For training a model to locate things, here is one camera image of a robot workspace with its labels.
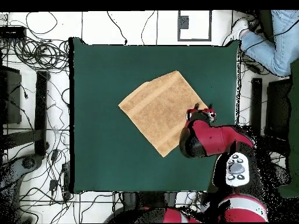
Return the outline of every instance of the green table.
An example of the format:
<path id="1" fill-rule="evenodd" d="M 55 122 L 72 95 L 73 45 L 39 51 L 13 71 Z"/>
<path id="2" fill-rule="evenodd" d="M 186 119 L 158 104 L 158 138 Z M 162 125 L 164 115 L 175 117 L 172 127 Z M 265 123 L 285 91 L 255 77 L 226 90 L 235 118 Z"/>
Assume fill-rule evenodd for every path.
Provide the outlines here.
<path id="1" fill-rule="evenodd" d="M 74 45 L 74 191 L 206 190 L 215 157 L 162 156 L 118 104 L 134 89 L 179 71 L 217 125 L 234 124 L 237 49 L 212 46 Z"/>
<path id="2" fill-rule="evenodd" d="M 292 181 L 289 185 L 280 187 L 283 197 L 299 197 L 299 59 L 291 64 L 292 88 L 288 95 L 291 104 L 288 141 L 290 156 L 287 158 Z"/>

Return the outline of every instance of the towel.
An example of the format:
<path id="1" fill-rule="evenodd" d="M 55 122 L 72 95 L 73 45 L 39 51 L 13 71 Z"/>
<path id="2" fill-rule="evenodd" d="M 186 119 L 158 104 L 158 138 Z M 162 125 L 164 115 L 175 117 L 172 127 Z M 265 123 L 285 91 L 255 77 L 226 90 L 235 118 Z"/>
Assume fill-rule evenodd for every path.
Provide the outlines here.
<path id="1" fill-rule="evenodd" d="M 119 107 L 164 158 L 179 145 L 186 111 L 207 108 L 179 71 L 143 83 Z"/>

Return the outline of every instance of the leg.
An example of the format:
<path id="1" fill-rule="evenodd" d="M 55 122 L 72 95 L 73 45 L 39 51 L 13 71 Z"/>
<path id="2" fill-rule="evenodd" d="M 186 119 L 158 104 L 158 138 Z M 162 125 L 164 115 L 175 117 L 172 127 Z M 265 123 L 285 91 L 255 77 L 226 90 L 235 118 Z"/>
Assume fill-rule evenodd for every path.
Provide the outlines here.
<path id="1" fill-rule="evenodd" d="M 274 35 L 288 30 L 298 19 L 298 10 L 272 10 Z M 274 37 L 275 44 L 248 32 L 241 37 L 241 50 L 277 76 L 291 74 L 290 64 L 299 58 L 299 24 Z"/>

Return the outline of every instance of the white floor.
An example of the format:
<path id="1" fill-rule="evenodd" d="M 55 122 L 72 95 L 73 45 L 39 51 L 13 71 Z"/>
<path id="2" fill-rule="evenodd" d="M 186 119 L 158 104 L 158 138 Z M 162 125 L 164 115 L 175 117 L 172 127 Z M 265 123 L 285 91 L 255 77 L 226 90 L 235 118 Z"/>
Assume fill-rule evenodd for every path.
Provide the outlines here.
<path id="1" fill-rule="evenodd" d="M 160 10 L 158 12 L 158 39 L 157 39 L 157 12 L 154 10 L 147 10 L 144 12 L 110 12 L 112 19 L 120 26 L 123 36 L 127 39 L 128 45 L 142 45 L 143 42 L 147 45 L 175 45 L 175 44 L 193 44 L 193 45 L 214 45 L 221 46 L 223 39 L 230 32 L 231 28 L 231 10 L 214 10 L 212 15 L 212 41 L 211 42 L 178 42 L 178 12 L 177 11 L 164 11 Z M 11 25 L 23 25 L 26 24 L 27 13 L 10 13 L 9 21 Z M 53 12 L 53 15 L 57 19 L 56 27 L 47 34 L 44 33 L 50 30 L 55 25 L 54 18 L 48 13 L 31 13 L 28 16 L 27 23 L 35 33 L 36 36 L 41 39 L 57 39 L 57 40 L 67 40 L 69 37 L 80 37 L 87 44 L 124 44 L 124 38 L 120 35 L 119 29 L 111 22 L 106 12 Z M 234 13 L 234 20 L 237 20 L 242 15 L 241 13 Z M 147 19 L 147 25 L 143 31 L 142 39 L 141 32 Z M 203 20 L 203 23 L 198 24 L 206 27 L 207 21 Z M 27 32 L 27 36 L 37 40 L 30 32 Z M 27 65 L 14 62 L 19 62 L 19 60 L 14 55 L 9 55 L 8 66 L 20 70 L 22 74 L 22 86 L 26 88 L 28 94 L 28 99 L 23 97 L 21 94 L 21 108 L 24 109 L 28 115 L 31 124 L 34 126 L 34 107 L 35 107 L 35 84 L 36 84 L 36 73 L 34 70 L 30 69 Z M 241 89 L 241 102 L 240 110 L 245 109 L 250 106 L 250 88 L 251 79 L 253 77 L 261 77 L 260 75 L 255 75 L 250 71 L 245 72 L 242 80 Z M 270 81 L 276 81 L 277 77 L 273 75 L 265 75 L 263 78 L 263 100 L 266 100 L 266 87 Z M 61 100 L 60 94 L 63 90 L 69 87 L 69 79 L 66 72 L 60 72 L 58 74 L 51 74 L 50 81 L 53 83 L 48 83 L 48 97 L 47 105 L 50 107 L 48 110 L 48 131 L 47 131 L 47 141 L 50 144 L 50 149 L 53 147 L 64 150 L 66 155 L 66 160 L 69 161 L 69 115 L 66 105 Z M 64 95 L 64 100 L 68 102 L 69 92 L 66 91 Z M 249 121 L 249 111 L 247 109 L 242 111 L 241 116 L 245 119 L 240 118 L 241 123 L 247 123 Z M 265 112 L 266 103 L 263 104 L 262 109 L 262 124 L 265 125 Z M 30 124 L 28 123 L 26 116 L 22 113 L 22 122 L 17 124 L 5 126 L 5 132 L 12 133 L 21 130 L 30 130 Z M 59 137 L 61 132 L 63 142 L 59 142 Z M 8 150 L 8 157 L 6 159 L 11 159 L 16 155 L 18 150 L 22 146 Z M 18 155 L 25 155 L 34 152 L 33 145 L 22 149 Z M 58 171 L 55 171 L 55 176 L 58 177 L 61 170 L 61 165 L 65 158 L 61 159 L 56 164 Z M 46 172 L 46 161 L 43 161 L 42 166 L 28 174 L 21 187 L 21 195 L 25 195 L 31 188 L 40 188 L 44 193 L 48 192 L 50 176 Z M 186 192 L 180 192 L 177 197 L 178 206 L 185 203 Z M 112 212 L 113 199 L 112 192 L 85 192 L 82 195 L 74 195 L 73 199 L 69 202 L 68 208 L 62 211 L 63 216 L 60 217 L 59 223 L 78 223 L 79 219 L 82 223 L 102 223 Z M 58 193 L 55 198 L 57 201 L 62 200 L 61 193 Z M 51 223 L 59 219 L 61 210 L 65 205 L 54 204 L 50 205 L 50 199 L 44 196 L 41 192 L 36 189 L 32 189 L 28 196 L 22 199 L 21 204 L 23 210 L 28 210 L 29 212 L 35 213 L 39 216 L 38 223 Z M 118 201 L 116 208 L 120 208 L 121 203 Z"/>

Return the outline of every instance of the shoe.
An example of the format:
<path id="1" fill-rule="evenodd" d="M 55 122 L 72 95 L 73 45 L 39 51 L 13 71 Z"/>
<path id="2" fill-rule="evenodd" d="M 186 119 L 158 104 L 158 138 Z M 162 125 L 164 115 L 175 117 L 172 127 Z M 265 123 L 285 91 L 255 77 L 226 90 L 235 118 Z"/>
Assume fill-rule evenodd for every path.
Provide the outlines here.
<path id="1" fill-rule="evenodd" d="M 245 29 L 249 29 L 248 20 L 246 18 L 238 19 L 234 25 L 232 25 L 231 34 L 225 38 L 223 43 L 226 45 L 230 41 L 240 40 L 240 33 Z"/>

